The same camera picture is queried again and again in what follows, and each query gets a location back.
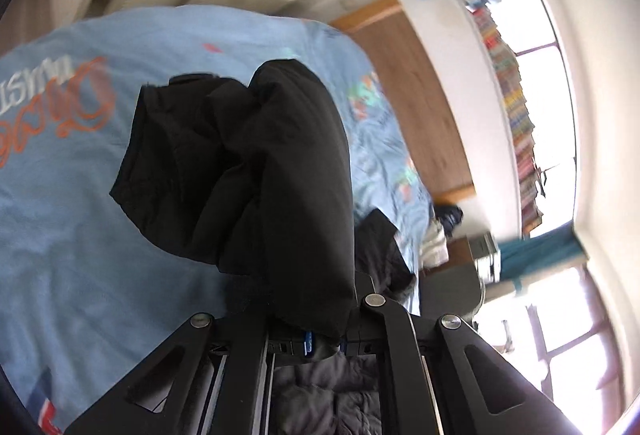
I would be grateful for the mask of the black puffer jacket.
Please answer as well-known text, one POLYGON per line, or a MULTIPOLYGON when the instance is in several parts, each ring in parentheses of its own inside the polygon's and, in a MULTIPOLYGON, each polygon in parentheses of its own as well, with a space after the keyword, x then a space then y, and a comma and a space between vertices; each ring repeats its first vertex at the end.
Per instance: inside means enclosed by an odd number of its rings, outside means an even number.
POLYGON ((378 364, 341 340, 359 277, 399 302, 416 276, 383 211, 355 216, 342 119, 312 71, 277 59, 247 83, 145 86, 111 195, 155 247, 230 277, 207 344, 239 370, 232 415, 277 344, 271 433, 382 432, 378 364))

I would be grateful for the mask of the white clothes pile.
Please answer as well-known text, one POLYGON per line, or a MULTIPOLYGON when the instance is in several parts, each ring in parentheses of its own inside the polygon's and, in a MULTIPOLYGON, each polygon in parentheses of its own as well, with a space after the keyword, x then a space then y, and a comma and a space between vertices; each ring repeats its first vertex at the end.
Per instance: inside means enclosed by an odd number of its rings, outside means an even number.
POLYGON ((421 269, 435 269, 449 261, 447 237, 444 226, 433 219, 421 240, 419 262, 421 269))

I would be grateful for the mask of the grey desk chair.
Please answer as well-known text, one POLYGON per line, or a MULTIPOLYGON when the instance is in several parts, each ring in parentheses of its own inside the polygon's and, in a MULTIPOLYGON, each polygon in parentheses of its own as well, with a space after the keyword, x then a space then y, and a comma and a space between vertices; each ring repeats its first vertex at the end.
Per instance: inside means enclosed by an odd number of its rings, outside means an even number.
POLYGON ((472 263, 424 269, 419 276, 419 289, 420 315, 426 319, 450 314, 472 323, 485 302, 485 285, 472 263))

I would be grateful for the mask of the white printer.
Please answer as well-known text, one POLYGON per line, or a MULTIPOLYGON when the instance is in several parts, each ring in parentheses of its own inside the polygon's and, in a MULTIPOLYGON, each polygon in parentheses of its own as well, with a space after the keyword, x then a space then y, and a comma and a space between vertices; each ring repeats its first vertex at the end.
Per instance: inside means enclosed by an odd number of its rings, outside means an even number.
POLYGON ((494 236, 486 231, 469 236, 468 242, 478 278, 485 285, 497 283, 500 280, 501 256, 494 236))

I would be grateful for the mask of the teal curtain right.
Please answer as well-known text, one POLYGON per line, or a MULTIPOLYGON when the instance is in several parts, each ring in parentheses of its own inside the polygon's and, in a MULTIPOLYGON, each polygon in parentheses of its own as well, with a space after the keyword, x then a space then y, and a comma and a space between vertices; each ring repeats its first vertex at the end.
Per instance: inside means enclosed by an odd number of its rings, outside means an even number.
POLYGON ((563 224, 535 238, 514 239, 498 244, 500 280, 520 280, 555 265, 586 256, 572 223, 563 224))

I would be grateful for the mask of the blue cartoon print bed cover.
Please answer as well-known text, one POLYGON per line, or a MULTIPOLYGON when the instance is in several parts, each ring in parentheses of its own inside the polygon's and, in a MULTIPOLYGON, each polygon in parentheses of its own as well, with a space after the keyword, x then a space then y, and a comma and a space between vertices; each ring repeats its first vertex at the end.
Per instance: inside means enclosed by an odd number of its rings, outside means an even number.
POLYGON ((66 429, 198 311, 224 314, 215 267, 153 247, 111 198, 145 84, 248 82, 270 59, 317 74, 345 125, 356 218, 381 210, 410 268, 432 216, 378 73, 322 22, 222 6, 75 22, 1 59, 1 367, 48 434, 66 429))

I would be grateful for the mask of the wooden headboard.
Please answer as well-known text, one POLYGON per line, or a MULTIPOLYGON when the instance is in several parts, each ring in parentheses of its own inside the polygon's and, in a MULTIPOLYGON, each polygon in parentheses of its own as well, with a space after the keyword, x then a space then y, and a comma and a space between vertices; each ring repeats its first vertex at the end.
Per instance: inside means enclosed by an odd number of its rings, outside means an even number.
POLYGON ((456 120, 436 70, 399 0, 334 19, 368 55, 421 181, 439 206, 476 195, 456 120))

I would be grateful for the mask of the row of books on shelf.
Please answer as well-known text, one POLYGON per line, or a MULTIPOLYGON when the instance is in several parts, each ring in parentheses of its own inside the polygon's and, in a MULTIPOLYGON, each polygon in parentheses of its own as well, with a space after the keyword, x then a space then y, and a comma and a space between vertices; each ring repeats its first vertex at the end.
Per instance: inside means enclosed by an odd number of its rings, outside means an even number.
POLYGON ((489 9, 490 3, 501 1, 464 0, 464 4, 480 32, 499 84, 500 98, 508 119, 511 144, 514 148, 516 170, 518 171, 521 235, 528 237, 542 223, 542 213, 536 204, 541 172, 535 160, 535 140, 533 137, 535 125, 530 120, 526 106, 518 60, 512 48, 503 39, 489 9))

